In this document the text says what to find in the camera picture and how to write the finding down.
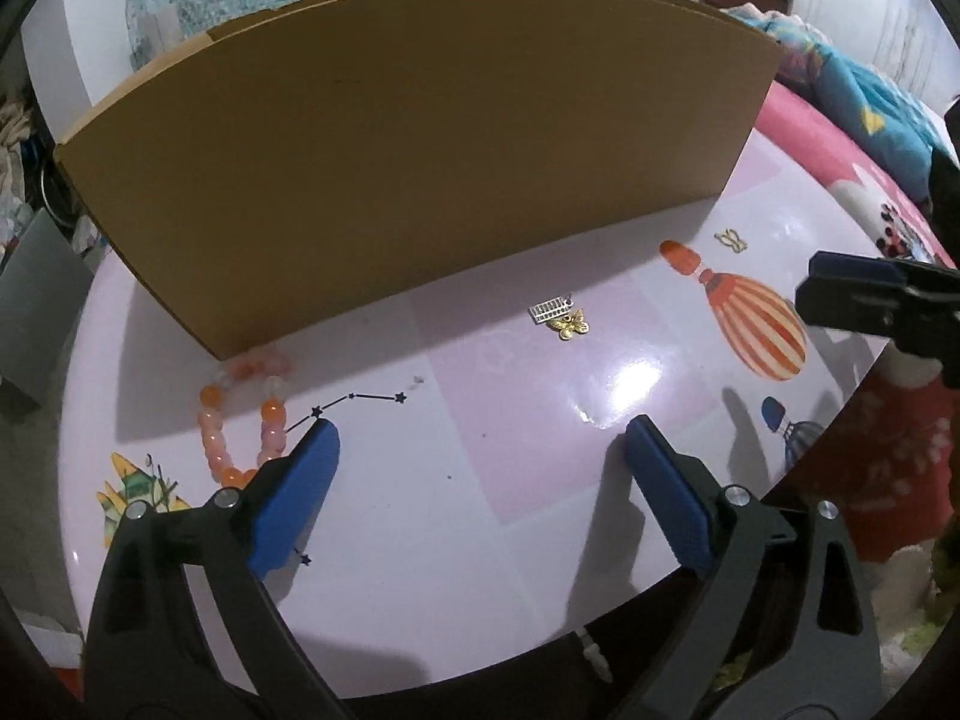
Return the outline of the gold butterfly charm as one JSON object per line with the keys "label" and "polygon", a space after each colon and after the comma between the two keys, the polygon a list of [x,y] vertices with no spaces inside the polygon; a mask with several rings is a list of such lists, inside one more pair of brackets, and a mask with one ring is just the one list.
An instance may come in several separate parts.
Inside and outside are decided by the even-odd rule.
{"label": "gold butterfly charm", "polygon": [[590,332],[589,322],[581,309],[574,309],[550,319],[547,327],[562,341],[573,340]]}

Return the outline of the grey storage box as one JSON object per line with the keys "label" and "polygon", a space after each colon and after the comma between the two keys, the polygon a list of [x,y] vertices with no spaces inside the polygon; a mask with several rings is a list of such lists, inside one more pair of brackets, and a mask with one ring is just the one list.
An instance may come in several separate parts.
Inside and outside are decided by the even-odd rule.
{"label": "grey storage box", "polygon": [[34,403],[47,389],[82,312],[93,271],[46,210],[37,213],[2,268],[2,380]]}

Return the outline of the pink floral blanket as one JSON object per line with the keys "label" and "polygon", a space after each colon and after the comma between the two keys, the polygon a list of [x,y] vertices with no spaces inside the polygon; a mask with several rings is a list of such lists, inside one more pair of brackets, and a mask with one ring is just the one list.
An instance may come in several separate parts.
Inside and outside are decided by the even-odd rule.
{"label": "pink floral blanket", "polygon": [[955,266],[918,206],[892,177],[787,86],[771,83],[755,128],[832,195],[882,257]]}

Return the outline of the silver rectangular hair clip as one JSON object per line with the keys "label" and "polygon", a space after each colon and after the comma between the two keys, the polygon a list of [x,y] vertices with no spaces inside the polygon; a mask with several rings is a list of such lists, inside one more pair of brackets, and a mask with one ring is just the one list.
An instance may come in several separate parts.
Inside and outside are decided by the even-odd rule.
{"label": "silver rectangular hair clip", "polygon": [[556,298],[537,302],[527,309],[527,313],[535,325],[544,325],[544,323],[569,316],[571,310],[573,310],[573,296],[565,294],[564,296],[556,296]]}

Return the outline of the blue patterned blanket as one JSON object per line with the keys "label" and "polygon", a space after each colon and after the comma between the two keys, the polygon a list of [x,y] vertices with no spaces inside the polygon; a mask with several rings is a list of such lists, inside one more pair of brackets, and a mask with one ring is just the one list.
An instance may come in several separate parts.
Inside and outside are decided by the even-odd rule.
{"label": "blue patterned blanket", "polygon": [[929,202],[932,156],[950,151],[918,99],[872,65],[850,59],[800,16],[754,4],[724,13],[775,39],[781,46],[778,82],[843,130],[908,199]]}

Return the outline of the pile of clothes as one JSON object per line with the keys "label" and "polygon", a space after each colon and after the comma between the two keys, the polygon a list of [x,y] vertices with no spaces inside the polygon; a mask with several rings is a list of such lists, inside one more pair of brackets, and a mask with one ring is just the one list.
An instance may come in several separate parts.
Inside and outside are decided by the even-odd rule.
{"label": "pile of clothes", "polygon": [[2,98],[2,210],[0,245],[6,259],[43,208],[41,172],[50,153],[50,138],[36,107],[18,96]]}

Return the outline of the brown cardboard box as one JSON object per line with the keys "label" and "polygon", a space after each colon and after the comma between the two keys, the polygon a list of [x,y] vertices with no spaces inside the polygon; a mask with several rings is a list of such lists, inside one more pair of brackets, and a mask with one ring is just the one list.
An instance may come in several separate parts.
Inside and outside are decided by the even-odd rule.
{"label": "brown cardboard box", "polygon": [[55,159],[143,288],[228,359],[718,195],[779,57],[692,0],[301,0],[149,62]]}

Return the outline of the gold bow charm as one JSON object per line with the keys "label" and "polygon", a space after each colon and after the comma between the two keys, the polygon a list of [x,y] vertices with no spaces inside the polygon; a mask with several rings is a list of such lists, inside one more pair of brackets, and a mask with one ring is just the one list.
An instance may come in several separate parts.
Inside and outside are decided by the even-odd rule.
{"label": "gold bow charm", "polygon": [[732,250],[734,254],[743,254],[743,252],[748,249],[747,241],[742,239],[740,234],[730,227],[724,229],[724,231],[716,232],[715,239],[722,247]]}

